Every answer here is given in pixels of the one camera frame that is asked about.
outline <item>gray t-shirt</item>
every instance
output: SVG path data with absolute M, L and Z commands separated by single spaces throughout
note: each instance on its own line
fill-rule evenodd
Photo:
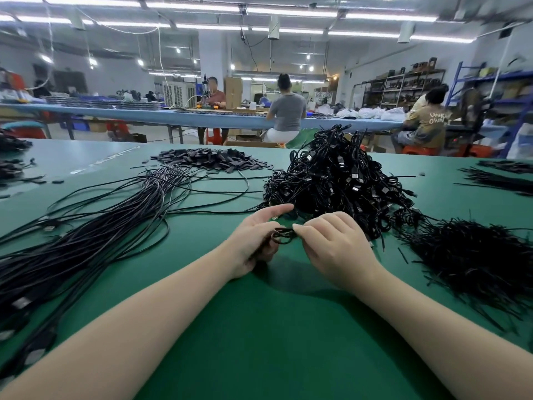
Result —
M 270 105 L 270 113 L 276 115 L 274 129 L 278 132 L 298 132 L 300 119 L 307 111 L 303 96 L 290 93 L 282 95 Z

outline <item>person in blue shirt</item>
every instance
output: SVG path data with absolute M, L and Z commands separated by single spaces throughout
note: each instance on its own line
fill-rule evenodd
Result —
M 268 100 L 267 95 L 263 94 L 263 96 L 259 100 L 259 105 L 265 105 L 267 102 L 270 102 L 270 101 Z

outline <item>black hair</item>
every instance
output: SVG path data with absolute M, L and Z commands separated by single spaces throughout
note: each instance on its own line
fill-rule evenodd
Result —
M 426 94 L 426 101 L 430 104 L 442 104 L 446 93 L 444 87 L 435 87 Z
M 282 90 L 287 90 L 292 86 L 292 83 L 290 82 L 289 74 L 282 73 L 279 75 L 278 78 L 278 88 Z

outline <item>left hand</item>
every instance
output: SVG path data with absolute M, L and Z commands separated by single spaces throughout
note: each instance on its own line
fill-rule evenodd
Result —
M 235 231 L 223 242 L 219 249 L 232 259 L 232 278 L 240 278 L 254 269 L 257 261 L 270 261 L 278 251 L 279 245 L 269 241 L 259 254 L 252 256 L 275 228 L 281 227 L 271 218 L 290 212 L 293 204 L 270 206 L 248 216 Z

